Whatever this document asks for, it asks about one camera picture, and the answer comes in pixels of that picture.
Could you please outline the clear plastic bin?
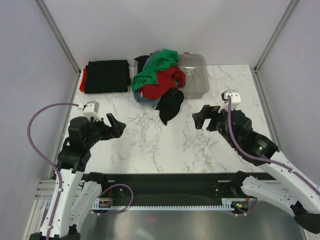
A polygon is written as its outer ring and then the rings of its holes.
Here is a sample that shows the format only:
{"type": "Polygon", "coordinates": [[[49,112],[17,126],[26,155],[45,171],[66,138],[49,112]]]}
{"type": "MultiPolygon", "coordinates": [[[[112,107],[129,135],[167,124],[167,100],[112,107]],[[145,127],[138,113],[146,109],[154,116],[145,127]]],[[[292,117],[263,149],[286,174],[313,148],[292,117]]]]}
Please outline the clear plastic bin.
{"type": "Polygon", "coordinates": [[[186,98],[202,98],[209,91],[204,57],[199,54],[179,54],[179,57],[176,66],[185,73],[185,86],[179,87],[178,90],[182,91],[186,98]]]}

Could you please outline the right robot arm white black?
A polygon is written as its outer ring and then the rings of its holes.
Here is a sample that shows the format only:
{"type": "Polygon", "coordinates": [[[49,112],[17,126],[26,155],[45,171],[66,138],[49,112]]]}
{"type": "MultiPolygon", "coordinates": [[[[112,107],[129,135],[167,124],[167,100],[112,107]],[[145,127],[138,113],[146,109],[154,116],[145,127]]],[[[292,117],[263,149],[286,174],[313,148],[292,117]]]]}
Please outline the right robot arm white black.
{"type": "Polygon", "coordinates": [[[209,119],[207,131],[217,131],[239,156],[272,176],[282,189],[267,186],[252,175],[238,171],[229,184],[235,197],[243,194],[263,200],[292,216],[308,232],[320,232],[320,187],[298,170],[268,137],[255,132],[252,120],[240,110],[204,105],[192,114],[196,129],[209,119]]]}

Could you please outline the green t shirt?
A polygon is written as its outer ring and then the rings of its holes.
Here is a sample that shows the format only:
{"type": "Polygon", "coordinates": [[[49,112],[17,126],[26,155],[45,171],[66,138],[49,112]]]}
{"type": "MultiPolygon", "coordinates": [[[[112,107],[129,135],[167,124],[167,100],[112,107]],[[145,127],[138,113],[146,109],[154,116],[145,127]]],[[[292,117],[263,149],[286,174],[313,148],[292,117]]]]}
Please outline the green t shirt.
{"type": "Polygon", "coordinates": [[[159,71],[166,71],[170,67],[178,65],[180,60],[177,51],[163,49],[158,53],[148,64],[148,66],[133,77],[132,91],[136,92],[138,89],[145,85],[157,85],[157,74],[159,71]]]}

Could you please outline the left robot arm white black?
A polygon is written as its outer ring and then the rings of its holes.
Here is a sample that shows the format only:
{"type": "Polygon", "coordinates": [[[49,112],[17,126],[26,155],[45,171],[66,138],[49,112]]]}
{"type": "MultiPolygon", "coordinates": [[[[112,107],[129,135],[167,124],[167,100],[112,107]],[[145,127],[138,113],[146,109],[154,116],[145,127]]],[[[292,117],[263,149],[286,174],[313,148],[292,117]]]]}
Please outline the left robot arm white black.
{"type": "Polygon", "coordinates": [[[110,125],[84,116],[73,118],[68,127],[69,136],[57,156],[55,188],[45,220],[31,240],[78,240],[87,214],[98,197],[106,196],[110,185],[101,173],[87,177],[79,195],[76,195],[90,149],[99,141],[120,138],[126,124],[106,115],[110,125]]]}

